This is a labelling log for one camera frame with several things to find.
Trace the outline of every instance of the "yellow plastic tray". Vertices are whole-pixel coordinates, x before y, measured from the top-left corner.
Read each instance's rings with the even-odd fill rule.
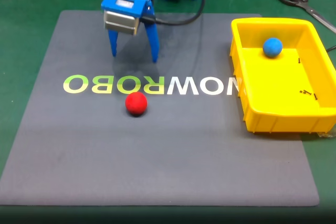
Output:
[[[232,32],[230,55],[247,130],[330,131],[336,124],[336,71],[313,24],[241,18],[232,21]],[[262,51],[271,37],[283,45],[275,59]]]

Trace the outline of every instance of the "black cable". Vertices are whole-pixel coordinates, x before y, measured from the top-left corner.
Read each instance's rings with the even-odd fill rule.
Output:
[[[334,49],[336,49],[336,46],[333,46],[333,47],[331,47],[331,48],[328,48],[328,49],[326,49],[326,51],[327,51],[327,52],[330,52],[330,51],[332,51],[332,50],[334,50]]]
[[[156,23],[159,25],[167,25],[167,26],[181,26],[181,25],[187,25],[190,24],[191,22],[195,21],[196,19],[198,19],[200,17],[200,15],[203,12],[204,9],[204,5],[205,5],[205,0],[201,1],[201,6],[199,7],[197,13],[192,16],[189,19],[186,20],[181,20],[181,21],[166,21],[166,20],[162,20],[156,17],[148,17],[148,16],[143,16],[141,18],[142,22],[147,22],[147,23]]]

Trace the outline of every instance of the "foam ball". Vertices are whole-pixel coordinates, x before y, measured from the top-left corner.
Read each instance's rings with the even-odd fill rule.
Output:
[[[282,51],[282,43],[277,38],[270,38],[265,41],[263,46],[264,54],[269,58],[277,57]]]
[[[147,108],[147,98],[141,92],[130,93],[125,100],[127,111],[134,116],[142,115]]]

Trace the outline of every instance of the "green surface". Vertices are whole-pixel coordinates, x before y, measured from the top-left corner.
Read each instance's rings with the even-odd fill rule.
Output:
[[[0,0],[0,173],[2,173],[16,131],[23,116],[39,67],[62,10],[99,10],[102,0]],[[335,0],[309,0],[310,5],[336,24]],[[156,12],[195,12],[198,1],[155,1]],[[336,44],[336,35],[305,11],[277,0],[207,0],[207,13],[259,13],[266,17],[307,19],[315,25],[323,44]],[[336,64],[336,50],[330,53]],[[223,220],[277,220],[331,217],[336,209],[336,139],[302,136],[320,195],[312,208],[256,207],[0,207],[0,223],[6,221],[81,223],[111,220],[138,222],[185,222]]]

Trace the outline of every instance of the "gray mat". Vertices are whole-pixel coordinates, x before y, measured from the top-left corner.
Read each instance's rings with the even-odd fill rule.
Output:
[[[234,85],[230,94],[230,22],[248,16],[258,15],[204,14],[187,26],[160,26],[153,64],[144,29],[120,35],[113,59],[101,12],[61,13],[0,180],[0,204],[318,204],[299,136],[248,133]],[[64,81],[75,74],[89,85],[68,93]],[[100,75],[114,76],[111,94],[92,91]],[[142,117],[125,111],[117,89],[124,76],[138,77],[142,91],[144,76],[164,77],[164,94],[147,94]],[[167,94],[172,77],[182,87],[192,77],[198,94],[190,86],[185,95],[176,86]],[[207,77],[221,82],[202,86]]]

